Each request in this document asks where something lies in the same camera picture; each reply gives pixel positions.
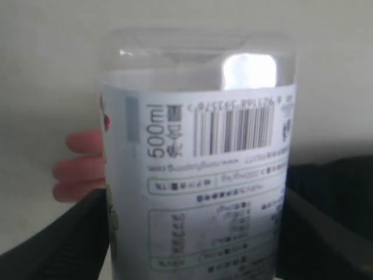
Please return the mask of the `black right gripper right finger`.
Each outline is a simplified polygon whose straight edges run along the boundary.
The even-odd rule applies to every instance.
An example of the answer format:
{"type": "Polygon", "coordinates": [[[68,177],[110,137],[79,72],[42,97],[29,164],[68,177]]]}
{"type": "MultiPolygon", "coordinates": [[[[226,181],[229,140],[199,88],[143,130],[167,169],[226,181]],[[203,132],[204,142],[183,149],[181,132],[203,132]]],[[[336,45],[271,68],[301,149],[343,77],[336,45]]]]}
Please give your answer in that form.
{"type": "Polygon", "coordinates": [[[372,279],[372,242],[287,190],[276,276],[281,279],[372,279]]]}

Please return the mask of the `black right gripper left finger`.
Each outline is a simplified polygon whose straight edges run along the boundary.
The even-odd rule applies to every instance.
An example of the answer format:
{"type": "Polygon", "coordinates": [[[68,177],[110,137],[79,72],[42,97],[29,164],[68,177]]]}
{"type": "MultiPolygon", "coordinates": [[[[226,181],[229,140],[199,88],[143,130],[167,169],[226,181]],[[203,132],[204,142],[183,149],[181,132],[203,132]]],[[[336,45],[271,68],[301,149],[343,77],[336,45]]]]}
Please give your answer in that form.
{"type": "Polygon", "coordinates": [[[1,279],[98,279],[109,247],[104,189],[1,255],[1,279]]]}

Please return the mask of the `person's open bare hand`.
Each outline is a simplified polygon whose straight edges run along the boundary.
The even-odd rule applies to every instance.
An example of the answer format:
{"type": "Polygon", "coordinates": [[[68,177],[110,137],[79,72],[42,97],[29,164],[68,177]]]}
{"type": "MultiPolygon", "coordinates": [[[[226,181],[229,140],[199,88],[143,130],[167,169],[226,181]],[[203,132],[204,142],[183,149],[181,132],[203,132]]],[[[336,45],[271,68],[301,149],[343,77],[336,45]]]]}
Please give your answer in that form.
{"type": "Polygon", "coordinates": [[[105,188],[103,137],[99,130],[74,132],[66,137],[66,147],[77,157],[56,163],[52,194],[59,202],[77,202],[95,189],[105,188]]]}

